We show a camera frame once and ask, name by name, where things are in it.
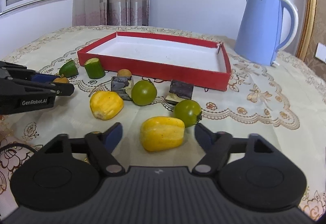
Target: kettle handle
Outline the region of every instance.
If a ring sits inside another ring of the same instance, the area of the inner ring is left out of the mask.
[[[298,16],[298,10],[296,6],[293,3],[291,3],[289,0],[281,0],[281,6],[283,8],[286,8],[290,13],[291,28],[286,39],[275,48],[275,51],[283,50],[290,45],[290,43],[294,40],[295,35],[297,34],[298,26],[299,26],[299,16]]]

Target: cucumber piece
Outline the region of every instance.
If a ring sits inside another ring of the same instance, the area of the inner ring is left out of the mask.
[[[101,62],[96,57],[88,59],[85,62],[84,67],[90,79],[100,79],[105,76]]]
[[[74,60],[70,60],[69,62],[65,63],[59,70],[59,76],[61,77],[70,78],[77,75],[78,70]]]

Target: blue electric kettle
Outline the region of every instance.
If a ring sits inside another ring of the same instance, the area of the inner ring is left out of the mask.
[[[291,16],[291,28],[280,43],[283,9]],[[289,46],[298,30],[298,10],[289,0],[247,0],[235,52],[261,65],[273,65],[278,50]]]

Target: floral pattern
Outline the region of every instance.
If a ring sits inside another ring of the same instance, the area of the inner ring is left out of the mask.
[[[0,141],[13,133],[9,128],[9,124],[6,122],[7,115],[2,115],[0,118]]]
[[[265,109],[265,110],[264,110],[264,113],[265,113],[266,116],[271,116],[271,113],[269,112],[268,109]]]
[[[251,69],[249,67],[249,65],[246,65],[244,63],[241,64],[233,64],[233,66],[237,67],[238,69],[240,69],[243,73],[248,73],[248,74],[255,74],[256,76],[259,76],[259,74],[257,72],[255,72],[255,70]]]
[[[317,221],[326,212],[326,194],[323,193],[321,197],[318,191],[315,191],[314,196],[310,198],[308,186],[301,199],[299,208],[311,219]]]
[[[96,84],[96,83],[97,83],[97,80],[92,79],[92,80],[90,80],[88,83],[89,83],[89,84]]]
[[[209,110],[213,110],[213,111],[217,110],[217,106],[213,102],[206,103],[206,108],[209,109]]]
[[[261,99],[262,101],[269,101],[269,97],[272,97],[272,94],[270,94],[268,91],[265,91],[264,93],[261,92],[261,90],[258,88],[256,84],[254,84],[253,89],[251,89],[252,93],[250,93],[247,96],[247,100],[256,103],[258,99]]]
[[[45,71],[45,74],[51,74],[52,71],[53,69],[48,69],[47,71]]]
[[[4,138],[0,142],[0,147],[3,147],[9,143],[15,143],[17,141],[8,142],[7,138]],[[30,157],[30,152],[26,149],[22,151],[22,147],[13,147],[6,149],[0,153],[0,165],[3,169],[8,170],[8,179],[22,163]]]
[[[232,91],[239,92],[239,86],[241,84],[250,85],[250,82],[246,82],[249,75],[246,72],[237,72],[235,69],[231,69],[231,77],[229,80],[229,88]]]
[[[39,134],[36,131],[36,123],[32,122],[26,125],[24,129],[24,135],[22,136],[22,138],[26,141],[30,141],[36,138],[37,136],[39,136]]]
[[[275,96],[275,99],[276,99],[278,102],[282,102],[282,97],[281,97],[281,96]]]
[[[0,194],[7,190],[7,181],[2,172],[0,172]]]
[[[290,117],[286,114],[286,113],[284,113],[284,112],[280,112],[280,115],[282,116],[282,118],[284,118],[284,119],[290,119]]]
[[[142,80],[149,80],[150,82],[155,82],[155,83],[162,83],[165,82],[166,80],[162,79],[153,79],[153,78],[147,78],[147,77],[141,77]]]
[[[247,110],[244,109],[244,107],[238,107],[237,111],[239,114],[243,114],[243,115],[246,115],[248,113]]]
[[[41,148],[43,147],[43,145],[35,145],[35,146],[32,146],[33,149],[39,151]]]

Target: table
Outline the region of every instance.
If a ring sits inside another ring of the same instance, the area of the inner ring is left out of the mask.
[[[129,165],[178,166],[190,169],[204,156],[194,139],[193,127],[187,128],[185,142],[176,149],[148,153],[139,143],[139,128],[149,117],[170,115],[173,106],[164,95],[170,83],[151,79],[158,89],[155,101],[139,107],[125,102],[123,110],[112,120],[101,121],[89,109],[90,92],[109,90],[111,76],[91,80],[79,66],[77,50],[115,31],[135,31],[180,35],[197,39],[222,41],[229,54],[232,76],[228,90],[220,92],[195,87],[193,99],[203,109],[202,123],[212,131],[227,131],[246,138],[250,133],[261,134],[291,159],[307,177],[308,187],[300,208],[312,219],[326,211],[326,84],[296,57],[279,52],[280,66],[265,67],[239,57],[232,49],[234,40],[215,35],[197,34],[143,26],[76,26],[46,34],[18,49],[5,61],[26,65],[41,73],[58,73],[59,68],[73,59],[79,75],[70,78],[75,86],[71,97],[58,97],[55,107],[30,113],[3,116],[0,120],[0,146],[18,141],[39,149],[57,134],[72,138],[91,131],[104,131],[115,122],[123,125],[123,138],[113,155],[127,168]],[[141,77],[134,76],[135,82]],[[29,158],[25,149],[9,149],[0,155],[0,208],[5,217],[16,208],[9,188],[12,173]],[[231,160],[242,157],[233,154]],[[84,159],[80,154],[76,158]]]

